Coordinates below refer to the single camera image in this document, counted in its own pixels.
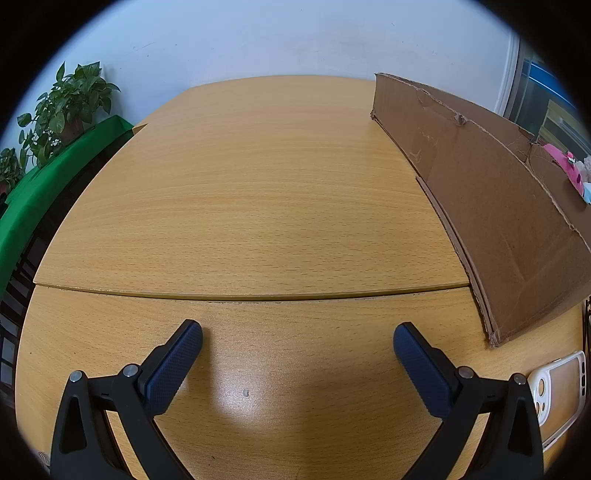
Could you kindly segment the white clear phone case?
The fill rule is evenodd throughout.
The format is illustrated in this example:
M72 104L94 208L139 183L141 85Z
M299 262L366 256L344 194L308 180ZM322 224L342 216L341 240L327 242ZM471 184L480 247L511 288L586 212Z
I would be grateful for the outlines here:
M528 384L546 452L566 434L585 407L585 353L578 350L536 368L528 376Z

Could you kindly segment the brown cardboard box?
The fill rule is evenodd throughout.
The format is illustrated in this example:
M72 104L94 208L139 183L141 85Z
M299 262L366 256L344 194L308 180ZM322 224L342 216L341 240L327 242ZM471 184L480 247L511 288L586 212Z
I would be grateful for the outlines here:
M380 73L373 119L414 167L500 346L590 294L590 208L517 124L435 87Z

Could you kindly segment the small potted green plant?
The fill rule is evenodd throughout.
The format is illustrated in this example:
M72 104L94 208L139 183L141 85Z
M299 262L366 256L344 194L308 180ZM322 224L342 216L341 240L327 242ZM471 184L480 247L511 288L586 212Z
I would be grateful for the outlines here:
M1 192L9 194L24 175L14 148L4 148L0 156Z

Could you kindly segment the pink plush toy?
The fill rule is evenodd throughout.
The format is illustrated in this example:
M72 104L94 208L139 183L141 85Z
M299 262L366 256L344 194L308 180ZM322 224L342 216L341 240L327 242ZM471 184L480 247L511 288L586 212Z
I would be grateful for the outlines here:
M553 160L567 175L575 190L581 197L583 197L585 195L585 183L587 182L587 170L585 164L577 161L571 152L563 152L552 144L545 144L543 149L551 155Z

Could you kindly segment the large potted green plant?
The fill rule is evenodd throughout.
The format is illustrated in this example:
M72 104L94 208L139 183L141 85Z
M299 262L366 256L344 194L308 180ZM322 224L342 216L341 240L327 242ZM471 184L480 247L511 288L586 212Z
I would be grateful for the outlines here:
M98 110L111 112L112 94L119 90L105 80L98 62L77 65L71 73L60 66L50 90L37 98L34 111L17 117L20 164L46 165L93 123Z

